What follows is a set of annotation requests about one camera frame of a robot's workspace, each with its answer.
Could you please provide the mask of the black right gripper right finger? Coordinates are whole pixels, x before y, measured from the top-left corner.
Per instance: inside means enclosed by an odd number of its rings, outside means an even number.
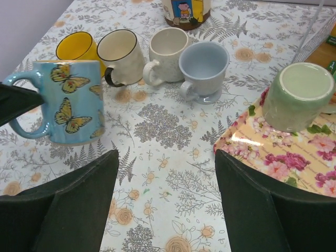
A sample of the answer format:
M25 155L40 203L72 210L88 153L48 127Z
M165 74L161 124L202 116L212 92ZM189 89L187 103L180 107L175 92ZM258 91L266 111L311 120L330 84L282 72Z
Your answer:
M232 251L335 251L335 198L278 181L222 150L215 170Z

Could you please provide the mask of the blue ceramic mug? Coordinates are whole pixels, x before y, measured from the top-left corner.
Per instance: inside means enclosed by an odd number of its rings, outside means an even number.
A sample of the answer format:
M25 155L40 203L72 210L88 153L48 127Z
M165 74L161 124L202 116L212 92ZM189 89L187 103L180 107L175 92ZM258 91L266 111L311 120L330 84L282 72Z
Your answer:
M34 61L31 71L13 73L4 85L26 79L43 97L43 120L34 132L26 132L17 119L9 122L21 137L48 136L60 145L83 145L105 132L100 63L97 60Z

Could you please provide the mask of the yellow ceramic mug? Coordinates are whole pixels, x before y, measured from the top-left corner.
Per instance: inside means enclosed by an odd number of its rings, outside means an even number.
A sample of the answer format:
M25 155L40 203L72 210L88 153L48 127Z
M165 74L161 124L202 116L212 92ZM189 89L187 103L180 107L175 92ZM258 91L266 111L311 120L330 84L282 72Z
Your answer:
M56 48L56 56L60 60L97 60L100 74L104 76L106 66L97 54L97 43L88 32L78 31L65 37Z

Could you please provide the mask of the grey ceramic mug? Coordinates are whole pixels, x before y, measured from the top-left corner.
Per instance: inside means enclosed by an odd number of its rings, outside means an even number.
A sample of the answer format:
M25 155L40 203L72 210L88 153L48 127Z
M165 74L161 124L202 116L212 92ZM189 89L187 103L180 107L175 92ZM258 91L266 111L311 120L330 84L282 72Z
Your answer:
M200 41L187 47L178 61L184 76L181 97L199 104L214 104L222 95L229 62L227 49L219 43Z

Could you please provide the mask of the speckled white ceramic mug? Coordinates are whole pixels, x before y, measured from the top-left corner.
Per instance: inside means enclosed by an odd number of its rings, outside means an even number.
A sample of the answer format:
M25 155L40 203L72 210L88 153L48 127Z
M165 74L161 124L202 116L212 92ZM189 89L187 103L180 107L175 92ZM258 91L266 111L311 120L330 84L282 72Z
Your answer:
M191 44L188 34L180 28L170 27L155 33L149 44L149 62L143 68L145 83L156 87L183 80L179 58Z

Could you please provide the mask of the green ceramic mug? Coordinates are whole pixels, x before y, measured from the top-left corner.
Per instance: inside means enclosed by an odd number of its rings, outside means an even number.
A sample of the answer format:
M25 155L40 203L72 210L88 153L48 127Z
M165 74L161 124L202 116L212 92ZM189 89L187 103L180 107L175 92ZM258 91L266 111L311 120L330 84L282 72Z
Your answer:
M278 72L262 105L266 122L282 132L306 129L329 104L335 80L325 68L299 62Z

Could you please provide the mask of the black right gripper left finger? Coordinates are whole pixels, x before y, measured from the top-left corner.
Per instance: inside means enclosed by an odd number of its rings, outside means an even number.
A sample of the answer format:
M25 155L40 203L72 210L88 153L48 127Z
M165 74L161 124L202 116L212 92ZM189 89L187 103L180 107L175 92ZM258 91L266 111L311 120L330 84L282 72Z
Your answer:
M110 150L15 196L1 196L1 251L99 251L119 167Z

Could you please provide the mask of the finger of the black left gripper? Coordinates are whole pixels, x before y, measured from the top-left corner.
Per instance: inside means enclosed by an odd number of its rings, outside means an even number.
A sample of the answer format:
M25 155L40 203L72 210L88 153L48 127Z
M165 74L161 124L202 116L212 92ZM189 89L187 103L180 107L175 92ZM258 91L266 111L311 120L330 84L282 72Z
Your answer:
M43 97L32 90L7 86L1 82L0 126L45 103Z

